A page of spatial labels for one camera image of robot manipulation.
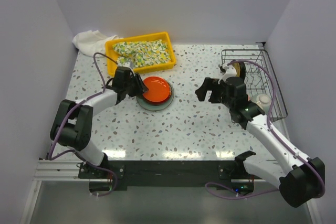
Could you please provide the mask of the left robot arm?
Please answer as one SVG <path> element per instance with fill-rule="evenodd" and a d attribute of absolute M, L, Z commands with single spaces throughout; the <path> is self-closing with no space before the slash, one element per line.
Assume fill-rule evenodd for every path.
<path fill-rule="evenodd" d="M 91 140 L 93 117 L 119 104 L 127 96 L 136 97 L 147 92 L 138 73 L 128 67 L 117 67 L 114 77 L 103 82 L 100 92 L 77 101 L 61 101 L 50 130 L 53 141 L 48 159 L 57 159 L 72 152 L 83 160 L 97 178 L 116 178 L 109 169 L 107 155 Z"/>

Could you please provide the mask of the glossy black plate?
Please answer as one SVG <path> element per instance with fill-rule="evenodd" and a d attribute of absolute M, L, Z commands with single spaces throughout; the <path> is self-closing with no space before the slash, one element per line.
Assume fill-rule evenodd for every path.
<path fill-rule="evenodd" d="M 245 64 L 243 62 L 239 63 L 239 69 L 240 69 L 240 71 L 239 71 L 239 77 L 241 79 L 245 80 L 245 78 L 246 78 L 246 66 L 245 66 Z"/>

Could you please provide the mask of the large celadon green plate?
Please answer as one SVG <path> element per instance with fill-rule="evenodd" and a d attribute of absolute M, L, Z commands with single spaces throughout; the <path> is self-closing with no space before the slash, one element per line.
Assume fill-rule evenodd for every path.
<path fill-rule="evenodd" d="M 138 104 L 149 111 L 167 108 L 173 101 L 174 90 L 163 78 L 150 76 L 143 80 L 149 88 L 148 92 L 136 97 Z"/>

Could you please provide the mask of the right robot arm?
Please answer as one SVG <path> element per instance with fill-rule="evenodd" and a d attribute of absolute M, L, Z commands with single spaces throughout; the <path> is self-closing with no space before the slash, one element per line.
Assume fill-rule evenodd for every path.
<path fill-rule="evenodd" d="M 318 157 L 310 158 L 274 127 L 264 110 L 249 100 L 243 79 L 205 78 L 195 94 L 199 101 L 204 101 L 207 92 L 211 92 L 209 102 L 226 106 L 232 121 L 253 135 L 282 169 L 279 173 L 258 161 L 254 154 L 244 153 L 235 158 L 234 173 L 237 177 L 246 178 L 251 174 L 264 179 L 295 208 L 325 194 L 324 162 Z"/>

